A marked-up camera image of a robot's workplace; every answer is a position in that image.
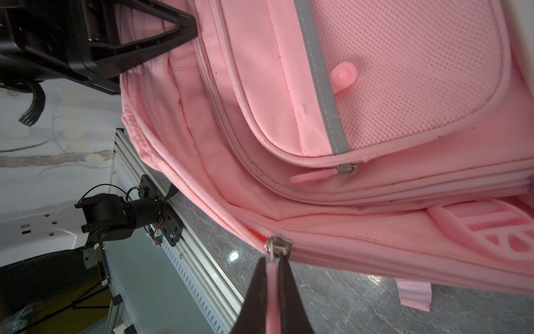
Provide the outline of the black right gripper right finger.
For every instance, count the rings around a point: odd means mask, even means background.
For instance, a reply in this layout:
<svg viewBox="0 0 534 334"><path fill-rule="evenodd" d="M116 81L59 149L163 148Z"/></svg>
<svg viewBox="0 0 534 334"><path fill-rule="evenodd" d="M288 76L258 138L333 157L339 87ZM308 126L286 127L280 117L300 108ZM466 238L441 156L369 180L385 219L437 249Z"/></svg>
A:
<svg viewBox="0 0 534 334"><path fill-rule="evenodd" d="M293 277L289 256L283 256L278 263L278 303L282 334L314 334Z"/></svg>

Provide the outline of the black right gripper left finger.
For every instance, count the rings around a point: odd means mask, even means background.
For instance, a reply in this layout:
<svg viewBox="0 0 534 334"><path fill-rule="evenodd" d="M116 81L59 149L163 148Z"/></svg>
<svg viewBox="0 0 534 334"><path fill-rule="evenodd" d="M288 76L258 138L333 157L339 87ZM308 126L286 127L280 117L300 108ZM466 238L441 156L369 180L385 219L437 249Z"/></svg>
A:
<svg viewBox="0 0 534 334"><path fill-rule="evenodd" d="M266 334L267 289L266 259L260 257L231 334Z"/></svg>

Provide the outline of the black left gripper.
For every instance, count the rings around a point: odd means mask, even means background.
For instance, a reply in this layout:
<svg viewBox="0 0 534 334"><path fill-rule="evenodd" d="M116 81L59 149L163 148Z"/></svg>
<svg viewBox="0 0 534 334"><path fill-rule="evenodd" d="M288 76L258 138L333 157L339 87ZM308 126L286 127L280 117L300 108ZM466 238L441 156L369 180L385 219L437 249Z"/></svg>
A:
<svg viewBox="0 0 534 334"><path fill-rule="evenodd" d="M30 93L29 82L67 79L106 94L119 94L118 75L197 38L193 15L160 1L80 1L81 62L96 78L68 63L69 1L1 2L1 87ZM115 5L169 22L174 28L121 43Z"/></svg>

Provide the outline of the pink backpack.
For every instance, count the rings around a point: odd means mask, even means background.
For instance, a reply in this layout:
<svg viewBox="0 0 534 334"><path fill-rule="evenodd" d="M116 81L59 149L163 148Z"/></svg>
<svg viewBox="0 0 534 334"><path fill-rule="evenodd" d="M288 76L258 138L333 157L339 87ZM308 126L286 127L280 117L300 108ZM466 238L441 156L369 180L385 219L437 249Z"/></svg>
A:
<svg viewBox="0 0 534 334"><path fill-rule="evenodd" d="M120 77L140 158L278 263L533 293L533 90L501 1L171 1L197 38Z"/></svg>

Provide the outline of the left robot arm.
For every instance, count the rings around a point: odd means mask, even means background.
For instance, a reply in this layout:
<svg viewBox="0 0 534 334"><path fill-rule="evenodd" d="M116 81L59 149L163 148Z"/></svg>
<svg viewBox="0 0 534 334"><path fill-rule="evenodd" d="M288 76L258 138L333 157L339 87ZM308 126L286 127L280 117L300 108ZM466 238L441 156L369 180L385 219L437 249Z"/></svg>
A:
<svg viewBox="0 0 534 334"><path fill-rule="evenodd" d="M2 266L102 238L77 204L122 204L107 181L120 77L196 35L169 1L1 3Z"/></svg>

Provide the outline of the aluminium frame rail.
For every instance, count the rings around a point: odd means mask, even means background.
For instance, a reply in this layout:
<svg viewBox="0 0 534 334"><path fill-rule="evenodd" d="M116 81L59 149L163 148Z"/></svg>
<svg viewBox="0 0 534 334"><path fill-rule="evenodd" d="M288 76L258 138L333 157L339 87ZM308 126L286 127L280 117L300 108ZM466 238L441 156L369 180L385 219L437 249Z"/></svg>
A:
<svg viewBox="0 0 534 334"><path fill-rule="evenodd" d="M235 238L183 194L167 203L160 244L140 229L104 246L123 318L137 333L230 333L243 303L227 272Z"/></svg>

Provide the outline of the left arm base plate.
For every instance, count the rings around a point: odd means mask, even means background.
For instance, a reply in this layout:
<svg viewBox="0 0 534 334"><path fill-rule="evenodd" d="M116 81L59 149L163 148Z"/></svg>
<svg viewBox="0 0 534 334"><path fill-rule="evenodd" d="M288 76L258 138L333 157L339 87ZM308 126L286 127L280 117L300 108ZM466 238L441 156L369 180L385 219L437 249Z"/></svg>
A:
<svg viewBox="0 0 534 334"><path fill-rule="evenodd" d="M146 174L140 177L139 186L139 197L153 198L156 203L158 218L155 223L150 224L154 241L156 244L162 244L166 240L171 247L174 247L181 239L185 228L184 222L170 203L170 199L179 193L178 188L171 185L167 194L162 193Z"/></svg>

